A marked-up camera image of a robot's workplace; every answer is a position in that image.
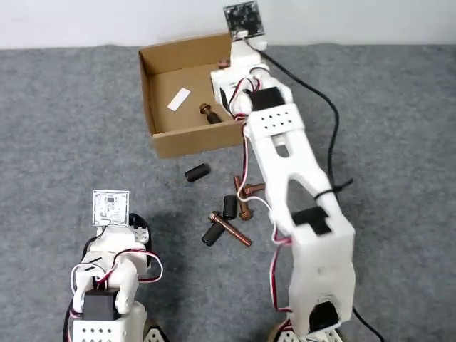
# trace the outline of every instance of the copper bolt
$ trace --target copper bolt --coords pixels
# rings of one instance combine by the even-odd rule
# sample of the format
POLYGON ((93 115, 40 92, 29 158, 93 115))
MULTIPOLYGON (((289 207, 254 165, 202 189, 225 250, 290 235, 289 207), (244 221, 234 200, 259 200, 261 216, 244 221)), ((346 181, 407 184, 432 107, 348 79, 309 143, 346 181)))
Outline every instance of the copper bolt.
POLYGON ((199 111, 201 114, 209 115, 211 113, 211 105, 207 103, 202 103, 199 107, 199 111))
POLYGON ((243 235, 239 230, 234 228, 231 224, 228 222, 224 221, 220 216, 218 212, 211 212, 209 215, 209 220, 212 223, 218 222, 220 223, 227 232, 229 232, 231 235, 233 235, 236 239, 238 239, 240 242, 245 244, 247 247, 250 247, 252 245, 252 241, 243 235))
MULTIPOLYGON (((234 180, 234 187, 235 187, 236 193, 237 193, 239 191, 239 187, 241 186, 241 178, 239 176, 234 176, 233 180, 234 180)), ((241 198, 246 197, 244 190, 241 190, 240 197, 241 198)), ((243 221, 249 221, 252 218, 252 211, 249 209, 249 206, 247 205, 246 202, 242 202, 242 201, 238 201, 238 202, 239 202, 239 208, 241 210, 241 212, 239 213, 239 217, 243 221)))
POLYGON ((252 196, 255 192, 264 190, 266 185, 264 183, 259 183, 259 184, 245 184, 244 186, 244 192, 247 196, 252 196))

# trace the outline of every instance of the black cable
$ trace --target black cable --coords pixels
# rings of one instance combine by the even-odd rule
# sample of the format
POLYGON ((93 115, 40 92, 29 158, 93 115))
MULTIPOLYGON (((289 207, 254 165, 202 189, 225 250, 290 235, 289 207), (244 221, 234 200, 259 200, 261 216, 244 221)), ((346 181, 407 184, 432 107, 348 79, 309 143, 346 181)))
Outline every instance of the black cable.
POLYGON ((70 310, 73 306, 73 299, 70 300, 68 308, 65 312, 65 319, 63 320, 62 341, 68 342, 68 322, 70 321, 70 310))
POLYGON ((102 236, 103 234, 105 234, 106 228, 108 228, 108 226, 104 226, 104 227, 103 227, 103 230, 101 231, 101 233, 100 233, 99 235, 95 235, 94 237, 91 237, 89 240, 87 240, 87 242, 86 242, 85 245, 84 245, 83 256, 81 257, 81 261, 82 261, 82 260, 84 259, 84 257, 86 256, 87 251, 88 251, 88 248, 89 248, 89 246, 92 244, 92 242, 94 242, 94 241, 100 239, 101 236, 102 236))
POLYGON ((327 189, 325 191, 322 191, 320 192, 319 194, 317 194, 314 199, 317 200, 320 196, 323 196, 325 194, 328 194, 329 192, 333 192, 336 196, 337 196, 337 193, 342 191, 343 189, 345 189, 347 186, 349 186, 350 184, 353 184, 353 178, 350 178, 348 181, 346 181, 345 183, 341 184, 341 185, 335 185, 334 187, 332 187, 331 189, 327 189))
POLYGON ((373 334, 378 337, 380 342, 385 342, 385 338, 378 331, 376 331, 375 328, 373 328, 368 322, 366 322, 363 317, 361 317, 361 315, 356 310, 355 306, 353 306, 353 314, 367 329, 372 331, 373 334))
MULTIPOLYGON (((298 84, 300 84, 301 86, 303 86, 304 88, 310 90, 312 93, 320 96, 321 98, 323 98, 328 104, 329 106, 331 107, 331 109, 333 110, 334 112, 334 129, 333 129, 333 134, 331 136, 331 141, 329 143, 329 148, 328 148, 328 157, 327 157, 327 165, 328 165, 328 179, 329 179, 329 182, 330 182, 330 185, 331 185, 331 189, 329 190, 326 190, 326 191, 323 191, 321 192, 320 194, 316 195, 315 199, 317 199, 318 197, 320 197, 321 195, 323 194, 326 194, 328 192, 337 192, 337 190, 342 187, 342 189, 348 185, 350 185, 353 180, 349 180, 348 182, 346 182, 345 184, 343 185, 339 185, 339 186, 335 186, 334 185, 334 173, 333 173, 333 150, 334 150, 334 145, 336 144, 336 138, 337 138, 337 132, 339 130, 339 111, 337 110, 337 107, 331 102, 331 100, 329 99, 328 96, 326 96, 325 94, 323 94, 321 91, 319 91, 318 89, 315 89, 314 87, 312 87, 311 85, 307 84, 306 82, 304 82, 303 80, 301 80, 300 78, 298 78, 297 76, 295 76, 291 71, 289 71, 288 69, 286 69, 284 66, 282 66, 279 62, 277 62, 275 59, 273 59, 270 55, 268 55, 267 53, 265 53, 264 51, 260 51, 260 50, 257 50, 255 49, 252 45, 250 45, 250 43, 248 42, 248 40, 244 39, 245 43, 253 50, 255 50, 256 52, 258 52, 260 54, 261 57, 263 57, 264 59, 268 60, 269 62, 271 62, 272 64, 274 64, 280 71, 282 71, 283 73, 285 73, 285 75, 287 75, 288 77, 290 77, 292 80, 296 81, 298 84)), ((385 342, 385 339, 383 336, 381 336, 381 334, 376 331, 368 322, 366 322, 363 317, 361 317, 361 315, 356 311, 355 307, 353 307, 353 314, 356 316, 356 318, 367 328, 369 329, 370 331, 372 331, 379 339, 380 339, 380 342, 385 342)))
POLYGON ((275 59, 273 59, 270 55, 268 55, 267 53, 265 53, 264 51, 260 51, 260 50, 257 50, 255 49, 252 45, 250 45, 250 43, 247 41, 247 40, 244 40, 246 42, 246 44, 252 48, 253 50, 255 50, 256 52, 258 52, 260 54, 261 57, 263 57, 264 59, 268 60, 269 62, 271 62, 272 64, 274 64, 280 71, 282 71, 285 75, 287 75, 288 77, 290 77, 292 80, 296 81, 298 84, 300 84, 301 86, 303 86, 304 88, 310 90, 312 93, 320 96, 321 98, 323 98, 328 104, 329 104, 329 107, 331 107, 331 109, 333 110, 334 112, 334 129, 333 129, 333 134, 331 136, 331 140, 329 142, 329 147, 328 147, 328 158, 327 158, 327 161, 326 161, 326 164, 327 164, 327 167, 328 167, 328 179, 329 179, 329 182, 331 184, 331 187, 334 187, 334 174, 333 174, 333 150, 334 150, 334 145, 336 144, 336 138, 337 138, 337 132, 339 130, 339 111, 337 110, 336 106, 331 102, 331 100, 329 99, 328 96, 326 96, 325 94, 323 94, 321 91, 319 91, 318 89, 315 89, 313 86, 311 86, 310 84, 304 82, 303 80, 301 80, 300 78, 298 78, 298 76, 295 76, 291 71, 289 71, 288 69, 286 69, 284 66, 282 66, 278 61, 276 61, 275 59))

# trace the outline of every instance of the white paper slip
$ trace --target white paper slip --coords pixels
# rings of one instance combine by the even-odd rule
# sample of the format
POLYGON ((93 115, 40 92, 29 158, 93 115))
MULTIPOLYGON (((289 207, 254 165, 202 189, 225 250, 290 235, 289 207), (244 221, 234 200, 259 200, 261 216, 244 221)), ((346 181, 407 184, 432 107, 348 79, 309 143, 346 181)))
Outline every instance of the white paper slip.
POLYGON ((180 105, 182 105, 182 103, 185 101, 189 94, 190 90, 181 88, 177 92, 176 96, 171 100, 170 104, 168 105, 168 108, 170 110, 176 111, 180 107, 180 105))

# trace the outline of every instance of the circuit board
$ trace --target circuit board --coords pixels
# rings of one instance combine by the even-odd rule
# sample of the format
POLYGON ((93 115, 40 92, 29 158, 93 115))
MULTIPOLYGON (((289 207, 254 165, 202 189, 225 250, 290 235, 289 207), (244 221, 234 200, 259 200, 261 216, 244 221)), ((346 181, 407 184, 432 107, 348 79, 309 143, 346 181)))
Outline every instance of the circuit board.
POLYGON ((227 6, 223 8, 223 11, 233 41, 264 35, 256 1, 227 6))

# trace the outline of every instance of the bolt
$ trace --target bolt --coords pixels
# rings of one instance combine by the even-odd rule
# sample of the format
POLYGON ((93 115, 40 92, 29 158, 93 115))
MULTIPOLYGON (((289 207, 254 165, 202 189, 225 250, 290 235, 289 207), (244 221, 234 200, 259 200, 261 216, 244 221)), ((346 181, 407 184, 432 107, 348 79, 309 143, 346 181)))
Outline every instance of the bolt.
POLYGON ((244 186, 244 193, 247 196, 252 196, 255 192, 264 190, 266 185, 264 183, 259 183, 259 184, 245 184, 244 186))
POLYGON ((240 242, 245 244, 247 247, 250 247, 252 245, 252 241, 243 235, 239 230, 234 228, 230 223, 224 221, 220 216, 218 212, 211 212, 209 215, 209 220, 212 223, 218 222, 220 223, 225 230, 227 230, 231 235, 233 235, 236 239, 238 239, 240 242))
POLYGON ((217 113, 211 111, 211 106, 207 103, 202 103, 199 107, 199 111, 201 114, 206 115, 206 119, 209 121, 209 123, 220 123, 222 121, 220 120, 217 113))
POLYGON ((209 115, 211 113, 211 105, 207 103, 202 103, 199 107, 199 111, 201 114, 209 115))
MULTIPOLYGON (((234 188, 236 189, 236 193, 237 193, 239 191, 239 187, 241 186, 241 178, 239 176, 234 176, 233 180, 234 180, 234 188)), ((246 197, 244 190, 241 190, 239 195, 241 198, 246 197)), ((239 217, 243 221, 249 221, 252 218, 252 211, 249 209, 249 206, 247 205, 246 202, 243 202, 243 201, 238 201, 238 202, 239 202, 239 208, 241 210, 241 212, 239 213, 239 217)))

